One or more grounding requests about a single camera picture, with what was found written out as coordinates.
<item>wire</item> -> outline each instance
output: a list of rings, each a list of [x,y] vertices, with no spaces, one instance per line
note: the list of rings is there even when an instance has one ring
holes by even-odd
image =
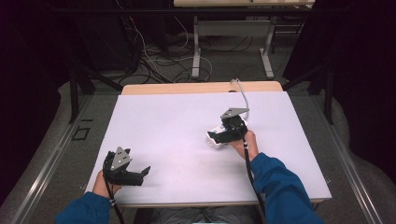
[[[247,167],[247,176],[248,176],[248,179],[250,181],[251,187],[253,187],[253,190],[256,193],[257,200],[259,201],[260,208],[262,209],[262,214],[265,217],[264,201],[262,200],[262,196],[260,195],[260,193],[256,192],[256,190],[254,189],[254,185],[253,185],[254,179],[253,179],[253,176],[251,174],[250,159],[248,157],[248,142],[246,141],[245,136],[242,135],[241,132],[239,132],[239,130],[236,129],[235,126],[233,126],[232,124],[230,124],[230,126],[232,126],[238,132],[239,136],[241,137],[241,139],[242,139],[242,141],[244,143],[244,153],[245,153],[245,164],[246,164],[246,167]]]
[[[236,78],[236,79],[232,79],[231,82],[236,82],[236,84],[238,84],[239,89],[241,90],[242,96],[245,99],[245,104],[246,104],[247,109],[248,109],[248,98],[246,97],[245,91],[242,88],[241,81],[238,78]],[[248,120],[248,112],[245,114],[244,120]]]
[[[181,21],[177,17],[174,17],[174,18],[180,24],[181,28],[183,28],[183,30],[184,30],[183,34],[186,36],[186,43],[180,47],[181,49],[183,49],[189,43],[189,32],[187,32],[186,27],[184,27],[184,25],[181,23]]]
[[[103,168],[102,168],[103,171],[106,170],[105,164],[107,162],[108,161],[105,161],[103,163]],[[114,210],[116,211],[116,214],[117,214],[117,217],[119,218],[120,224],[124,224],[122,213],[120,212],[120,209],[119,209],[119,207],[116,204],[116,200],[114,199],[113,187],[110,189],[110,186],[108,185],[108,181],[107,181],[107,176],[106,176],[105,173],[103,173],[103,179],[105,180],[105,184],[106,184],[106,188],[107,188],[107,192],[108,192],[108,197],[110,198],[111,205],[114,207]]]
[[[250,42],[248,43],[248,45],[247,45],[244,49],[236,49],[236,48],[238,48],[239,46],[241,46],[242,43],[245,42],[246,39],[248,39],[248,35],[245,36],[245,38],[244,38],[241,42],[239,42],[239,44],[237,44],[235,47],[233,47],[233,48],[231,48],[231,49],[209,49],[209,47],[205,49],[205,48],[202,48],[201,46],[200,46],[200,48],[202,49],[202,51],[207,51],[207,52],[244,51],[244,50],[248,49],[248,48],[251,46],[251,43],[252,43],[252,41],[253,41],[253,36],[250,37]]]

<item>desk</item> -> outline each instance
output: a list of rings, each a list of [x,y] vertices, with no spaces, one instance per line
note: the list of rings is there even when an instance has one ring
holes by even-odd
[[[241,84],[250,107],[248,127],[257,134],[260,150],[285,162],[302,179],[313,203],[330,199],[287,93],[277,82]],[[125,87],[87,189],[107,152],[120,146],[131,149],[129,171],[151,166],[141,187],[124,187],[117,193],[120,206],[257,204],[245,161],[230,146],[215,149],[205,141],[205,133],[220,123],[226,109],[245,106],[241,93],[229,90],[239,87],[229,82]]]
[[[175,7],[280,7],[313,5],[315,0],[175,0]],[[194,58],[192,78],[198,78],[201,49],[200,35],[252,35],[266,36],[264,48],[260,49],[265,75],[274,78],[268,59],[268,51],[276,26],[276,17],[269,21],[199,21],[194,17]]]

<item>metal frame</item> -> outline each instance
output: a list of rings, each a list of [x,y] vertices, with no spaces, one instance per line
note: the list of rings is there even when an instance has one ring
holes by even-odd
[[[314,102],[314,106],[318,111],[320,118],[326,125],[332,137],[332,140],[335,143],[335,153],[341,163],[341,166],[343,167],[346,178],[348,179],[349,184],[352,187],[353,192],[355,193],[356,199],[361,206],[361,211],[366,216],[367,222],[370,224],[383,223],[381,217],[375,209],[375,206],[373,205],[373,202],[370,199],[370,195],[368,194],[366,187],[364,187],[364,184],[361,181],[361,177],[356,170],[355,163],[350,157],[349,152],[347,151],[346,147],[338,136],[334,125],[330,124],[326,116],[323,114],[319,96],[311,96],[311,99]]]
[[[268,51],[276,25],[276,17],[270,21],[198,21],[194,17],[194,58],[192,62],[192,78],[198,78],[201,49],[199,48],[200,35],[252,35],[265,36],[265,45],[260,49],[264,73],[268,79],[274,79],[274,73],[268,58]]]

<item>human hand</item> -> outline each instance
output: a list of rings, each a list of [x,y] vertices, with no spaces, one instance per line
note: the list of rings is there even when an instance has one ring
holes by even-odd
[[[122,188],[121,185],[113,185],[108,183],[108,186],[110,187],[110,190],[113,191],[113,194],[116,194],[119,189]],[[95,184],[93,185],[92,193],[95,193],[97,195],[100,195],[102,197],[110,199],[110,196],[108,195],[107,187],[106,187],[106,182],[105,178],[103,177],[103,171],[100,171],[98,175],[96,176]]]
[[[259,149],[256,142],[256,134],[253,131],[248,130],[245,134],[245,140],[247,141],[248,158],[250,161],[253,161],[253,159],[259,154]],[[230,142],[229,145],[235,148],[242,158],[245,158],[244,141],[242,139]]]

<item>blue jacket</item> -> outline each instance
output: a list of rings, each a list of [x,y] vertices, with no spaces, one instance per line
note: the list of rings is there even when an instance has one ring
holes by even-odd
[[[250,163],[256,192],[265,193],[267,223],[323,223],[300,178],[282,161],[260,153]]]
[[[260,153],[250,166],[254,174],[254,189],[265,193],[268,224],[323,223],[315,213],[300,178],[288,170],[283,162]],[[87,192],[71,202],[55,220],[59,224],[107,224],[110,208],[107,198]]]

